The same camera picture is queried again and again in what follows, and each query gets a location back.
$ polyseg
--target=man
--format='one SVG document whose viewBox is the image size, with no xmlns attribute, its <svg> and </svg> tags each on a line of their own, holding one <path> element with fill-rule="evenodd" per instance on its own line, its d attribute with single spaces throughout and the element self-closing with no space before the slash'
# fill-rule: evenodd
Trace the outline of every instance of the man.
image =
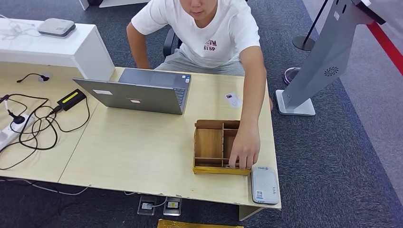
<svg viewBox="0 0 403 228">
<path fill-rule="evenodd" d="M 266 69 L 249 6 L 245 0 L 151 0 L 126 29 L 139 68 L 150 68 L 145 36 L 168 24 L 183 44 L 156 70 L 245 76 L 240 127 L 229 164 L 235 168 L 239 158 L 241 169 L 251 168 L 260 151 L 258 120 Z"/>
</svg>

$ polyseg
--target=man's right arm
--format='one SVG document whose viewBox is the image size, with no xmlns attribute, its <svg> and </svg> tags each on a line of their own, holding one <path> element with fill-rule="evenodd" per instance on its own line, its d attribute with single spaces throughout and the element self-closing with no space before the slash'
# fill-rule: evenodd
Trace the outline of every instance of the man's right arm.
<svg viewBox="0 0 403 228">
<path fill-rule="evenodd" d="M 147 58 L 147 47 L 145 35 L 141 34 L 130 22 L 126 27 L 127 38 L 129 39 L 130 50 L 132 52 L 137 68 L 150 69 Z"/>
<path fill-rule="evenodd" d="M 138 68 L 149 69 L 145 36 L 168 24 L 165 0 L 151 0 L 126 27 L 130 50 Z"/>
</svg>

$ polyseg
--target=black pole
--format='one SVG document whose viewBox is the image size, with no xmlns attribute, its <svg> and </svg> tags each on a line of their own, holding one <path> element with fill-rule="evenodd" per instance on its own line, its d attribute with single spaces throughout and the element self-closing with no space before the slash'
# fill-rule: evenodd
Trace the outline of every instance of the black pole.
<svg viewBox="0 0 403 228">
<path fill-rule="evenodd" d="M 314 23 L 312 24 L 311 29 L 309 30 L 308 35 L 307 35 L 307 37 L 306 37 L 305 40 L 304 40 L 304 45 L 306 44 L 308 38 L 311 36 L 311 33 L 312 33 L 312 31 L 314 30 L 314 27 L 315 27 L 315 25 L 316 25 L 316 23 L 317 23 L 317 20 L 319 20 L 319 17 L 320 17 L 320 15 L 322 14 L 323 9 L 325 8 L 325 6 L 326 6 L 326 4 L 327 4 L 327 1 L 328 1 L 328 0 L 325 0 L 325 2 L 323 3 L 322 7 L 320 8 L 319 13 L 317 14 L 317 16 L 316 16 L 316 18 L 315 18 L 315 21 L 314 21 Z"/>
<path fill-rule="evenodd" d="M 327 2 L 328 2 L 328 0 L 325 0 L 322 7 L 320 8 L 319 13 L 317 14 L 315 21 L 312 24 L 311 29 L 309 30 L 307 36 L 306 37 L 304 37 L 304 36 L 295 37 L 292 40 L 292 43 L 294 44 L 294 46 L 296 46 L 297 48 L 299 48 L 301 50 L 305 50 L 305 51 L 312 50 L 313 46 L 315 45 L 315 41 L 309 37 L 311 36 L 311 33 L 314 30 L 315 25 L 316 25 L 317 21 L 319 20 L 319 17 L 322 14 L 323 9 L 325 8 Z"/>
</svg>

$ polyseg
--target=office chair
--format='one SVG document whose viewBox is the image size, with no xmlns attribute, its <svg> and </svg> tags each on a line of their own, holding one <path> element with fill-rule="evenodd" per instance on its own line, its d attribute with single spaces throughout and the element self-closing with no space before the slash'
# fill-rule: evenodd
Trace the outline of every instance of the office chair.
<svg viewBox="0 0 403 228">
<path fill-rule="evenodd" d="M 178 39 L 178 44 L 174 48 L 173 42 L 175 40 L 175 37 L 176 37 L 175 31 L 172 28 L 170 28 L 168 31 L 168 34 L 166 35 L 164 46 L 163 46 L 164 57 L 172 55 L 174 53 L 175 49 L 181 47 L 182 41 L 180 39 Z"/>
</svg>

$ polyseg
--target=white t-shirt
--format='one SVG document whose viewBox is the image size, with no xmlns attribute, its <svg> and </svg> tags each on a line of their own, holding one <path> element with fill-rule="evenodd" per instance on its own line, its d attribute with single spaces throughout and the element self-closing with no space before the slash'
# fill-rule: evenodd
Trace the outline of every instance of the white t-shirt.
<svg viewBox="0 0 403 228">
<path fill-rule="evenodd" d="M 218 0 L 217 13 L 204 28 L 196 26 L 179 0 L 151 0 L 132 24 L 143 35 L 169 24 L 183 42 L 181 51 L 202 67 L 238 61 L 241 51 L 260 46 L 259 28 L 245 0 Z"/>
</svg>

